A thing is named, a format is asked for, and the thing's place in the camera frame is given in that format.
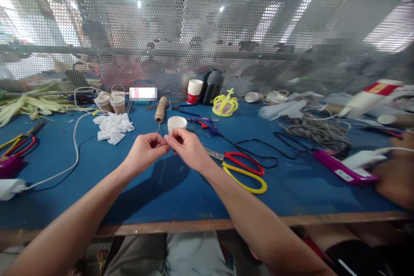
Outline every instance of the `pink device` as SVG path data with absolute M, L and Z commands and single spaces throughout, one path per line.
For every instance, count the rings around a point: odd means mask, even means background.
M 0 179 L 12 178 L 22 166 L 20 157 L 0 157 Z
M 335 173 L 339 178 L 352 185 L 361 185 L 364 183 L 377 182 L 379 178 L 371 175 L 364 169 L 351 170 L 333 157 L 336 152 L 332 150 L 318 150 L 314 152 L 314 158 L 320 161 L 329 170 Z

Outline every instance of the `black thermos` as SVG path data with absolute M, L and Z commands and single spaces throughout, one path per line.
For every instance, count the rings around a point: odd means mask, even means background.
M 221 87 L 224 82 L 224 73 L 219 69 L 209 70 L 203 79 L 203 88 L 200 93 L 200 103 L 206 106 L 212 106 L 214 98 L 220 95 Z

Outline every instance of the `yellow scissors handle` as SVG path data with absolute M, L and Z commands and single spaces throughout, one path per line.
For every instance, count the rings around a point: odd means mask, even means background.
M 261 177 L 255 175 L 255 174 L 252 174 L 252 173 L 250 173 L 250 172 L 248 172 L 248 171 L 246 171 L 244 169 L 240 169 L 238 167 L 231 166 L 231 165 L 229 165 L 229 164 L 227 164 L 225 162 L 223 162 L 222 165 L 223 165 L 224 171 L 226 173 L 228 173 L 230 175 L 230 177 L 232 177 L 239 185 L 241 185 L 242 187 L 244 187 L 249 192 L 251 192 L 253 194 L 263 194 L 264 192 L 267 191 L 267 184 L 266 184 L 266 182 Z M 232 173 L 230 172 L 229 169 L 234 170 L 234 171 L 237 171 L 238 173 L 242 173 L 242 174 L 244 174 L 246 176 L 249 176 L 249 177 L 252 177 L 252 178 L 256 179 L 258 182 L 260 182 L 260 184 L 262 185 L 262 187 L 260 189 L 253 189 L 253 188 L 249 188 L 249 187 L 245 186 L 244 184 L 242 184 L 239 180 L 237 180 L 232 175 Z
M 10 146 L 10 148 L 7 149 L 6 152 L 3 153 L 2 156 L 4 156 L 5 154 L 7 154 L 11 149 L 13 149 L 19 142 L 20 142 L 20 138 L 23 137 L 23 134 L 20 134 L 19 136 L 13 138 L 12 140 L 6 142 L 5 144 L 0 145 L 0 150 L 3 149 L 5 146 L 7 146 L 8 144 L 11 144 L 13 142 L 13 144 Z

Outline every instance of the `blue table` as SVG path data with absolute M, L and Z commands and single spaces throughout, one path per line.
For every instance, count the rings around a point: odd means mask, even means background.
M 274 131 L 284 131 L 275 122 L 257 116 L 260 106 L 261 104 L 242 102 L 230 118 L 217 117 L 211 107 L 185 109 L 202 116 L 218 118 L 220 121 L 216 123 L 217 128 L 234 142 L 258 138 L 293 154 L 272 134 Z M 28 164 L 18 178 L 34 183 L 70 167 L 75 161 L 73 129 L 82 114 L 74 112 L 73 116 L 51 116 L 54 122 L 47 121 L 38 133 L 40 142 L 25 158 Z M 146 111 L 145 106 L 132 106 L 130 119 L 135 130 L 127 133 L 116 146 L 106 141 L 97 141 L 99 128 L 92 122 L 94 117 L 83 118 L 76 135 L 80 151 L 77 167 L 33 191 L 0 202 L 0 239 L 12 236 L 12 232 L 19 236 L 20 241 L 33 238 L 39 229 L 47 226 L 115 169 L 139 134 L 157 130 L 154 114 L 155 110 Z M 166 119 L 174 115 L 188 117 L 170 110 L 166 112 Z M 12 139 L 32 126 L 33 123 L 27 116 L 20 116 L 0 129 L 0 142 Z M 202 130 L 200 125 L 189 123 L 187 129 L 194 131 L 204 146 L 211 150 L 221 153 L 236 151 L 221 137 L 212 137 L 208 130 Z M 161 125 L 160 133 L 167 134 L 166 121 Z M 363 132 L 356 126 L 349 137 L 353 150 L 389 145 L 388 138 Z M 246 147 L 258 154 L 278 157 L 279 165 L 266 169 L 264 180 L 268 184 L 268 191 L 258 197 L 288 225 L 398 219 L 406 215 L 401 208 L 377 194 L 371 186 L 359 188 L 347 185 L 311 154 L 302 154 L 297 160 L 289 160 L 254 142 Z M 172 152 L 166 155 L 165 161 L 161 183 L 164 158 L 129 184 L 103 220 L 99 234 L 232 228 L 229 214 L 207 181 L 189 169 Z M 272 161 L 262 160 L 262 163 L 271 164 Z M 239 178 L 248 186 L 258 186 L 251 178 Z

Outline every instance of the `floor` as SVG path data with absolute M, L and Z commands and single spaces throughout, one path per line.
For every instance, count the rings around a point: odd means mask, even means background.
M 219 241 L 232 253 L 237 276 L 257 275 L 268 276 L 269 272 L 264 265 L 254 266 L 245 257 L 240 247 L 240 239 L 235 230 L 217 232 Z M 84 276 L 100 276 L 105 257 L 109 252 L 113 238 L 96 238 L 88 247 L 80 267 Z M 23 246 L 8 248 L 0 254 L 0 275 L 7 269 L 13 260 L 23 251 Z

